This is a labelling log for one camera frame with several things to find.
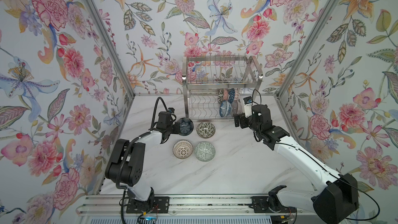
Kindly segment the purple striped bowl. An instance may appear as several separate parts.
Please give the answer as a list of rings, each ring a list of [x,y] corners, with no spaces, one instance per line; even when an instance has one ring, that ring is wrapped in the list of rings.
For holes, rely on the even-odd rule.
[[[234,100],[231,103],[231,108],[232,108],[232,110],[231,110],[231,115],[232,116],[239,115],[239,114],[241,114],[243,112],[243,107],[241,105],[240,100]]]

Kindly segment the light blue floral bowl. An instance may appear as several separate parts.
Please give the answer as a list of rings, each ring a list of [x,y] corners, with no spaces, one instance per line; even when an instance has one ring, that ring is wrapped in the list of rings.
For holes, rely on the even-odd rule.
[[[219,114],[220,117],[226,118],[231,114],[232,106],[231,103],[227,100],[223,100],[220,104]]]

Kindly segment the dark navy petal bowl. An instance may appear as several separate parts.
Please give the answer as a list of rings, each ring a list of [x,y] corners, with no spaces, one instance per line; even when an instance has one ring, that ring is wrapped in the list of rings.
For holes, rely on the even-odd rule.
[[[178,125],[178,134],[181,136],[188,136],[194,130],[194,123],[189,118],[180,118],[177,121]]]

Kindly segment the blue triangle pattern bowl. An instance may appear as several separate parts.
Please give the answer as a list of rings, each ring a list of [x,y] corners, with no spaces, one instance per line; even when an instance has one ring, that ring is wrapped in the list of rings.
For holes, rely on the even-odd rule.
[[[228,91],[228,102],[232,104],[235,101],[236,91],[234,88],[229,89]]]

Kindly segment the white lattice bowl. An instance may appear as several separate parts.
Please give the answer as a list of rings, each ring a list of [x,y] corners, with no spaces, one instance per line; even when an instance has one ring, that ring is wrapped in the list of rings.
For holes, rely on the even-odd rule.
[[[178,159],[186,159],[193,153],[193,145],[186,140],[178,141],[173,147],[173,154]]]

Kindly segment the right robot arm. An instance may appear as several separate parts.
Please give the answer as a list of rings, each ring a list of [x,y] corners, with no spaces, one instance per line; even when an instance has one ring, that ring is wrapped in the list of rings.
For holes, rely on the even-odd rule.
[[[234,122],[236,127],[249,128],[256,142],[290,161],[314,187],[313,191],[275,187],[268,192],[265,203],[270,210],[295,207],[316,213],[327,224],[339,224],[359,208],[357,180],[321,163],[285,129],[273,125],[267,105],[246,105],[244,113],[234,115]]]

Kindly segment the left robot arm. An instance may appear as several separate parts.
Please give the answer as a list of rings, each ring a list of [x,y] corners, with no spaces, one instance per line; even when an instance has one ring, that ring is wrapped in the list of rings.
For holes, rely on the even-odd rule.
[[[105,178],[124,190],[130,199],[147,202],[152,188],[142,179],[145,151],[165,143],[171,134],[177,134],[176,115],[169,108],[160,112],[159,119],[149,131],[133,140],[119,139],[113,148],[105,170]]]

